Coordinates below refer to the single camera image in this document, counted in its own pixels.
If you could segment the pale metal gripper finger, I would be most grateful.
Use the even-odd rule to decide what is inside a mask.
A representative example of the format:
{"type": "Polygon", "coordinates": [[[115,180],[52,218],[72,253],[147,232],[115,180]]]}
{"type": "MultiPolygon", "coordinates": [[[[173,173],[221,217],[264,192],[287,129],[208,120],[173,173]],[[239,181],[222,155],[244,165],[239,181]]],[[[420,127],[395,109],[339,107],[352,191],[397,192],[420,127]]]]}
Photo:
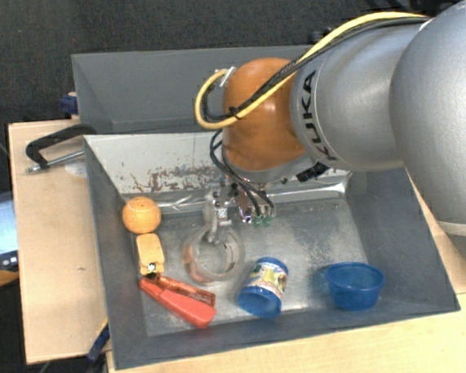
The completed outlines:
{"type": "Polygon", "coordinates": [[[209,243],[215,241],[215,235],[217,231],[217,213],[216,207],[213,201],[208,201],[205,205],[204,211],[204,221],[207,226],[206,239],[209,243]]]}
{"type": "Polygon", "coordinates": [[[229,209],[227,207],[220,207],[217,208],[216,213],[218,239],[219,241],[224,241],[232,225],[232,221],[229,218],[229,209]]]}

